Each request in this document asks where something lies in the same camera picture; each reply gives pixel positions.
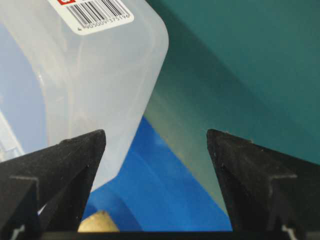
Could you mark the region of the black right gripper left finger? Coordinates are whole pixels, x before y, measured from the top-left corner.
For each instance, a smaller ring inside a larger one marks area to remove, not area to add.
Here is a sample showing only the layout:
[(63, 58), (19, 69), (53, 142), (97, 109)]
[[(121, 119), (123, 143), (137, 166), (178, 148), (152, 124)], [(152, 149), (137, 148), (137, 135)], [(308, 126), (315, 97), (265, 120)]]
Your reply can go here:
[(1, 239), (77, 231), (105, 148), (98, 129), (2, 162)]

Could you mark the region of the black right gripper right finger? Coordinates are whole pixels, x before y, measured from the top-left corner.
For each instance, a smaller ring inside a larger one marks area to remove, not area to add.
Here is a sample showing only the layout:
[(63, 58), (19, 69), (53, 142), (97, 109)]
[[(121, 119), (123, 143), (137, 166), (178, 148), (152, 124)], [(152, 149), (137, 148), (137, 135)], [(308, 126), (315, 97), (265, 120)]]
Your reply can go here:
[(318, 164), (215, 129), (206, 141), (232, 227), (229, 238), (319, 239)]

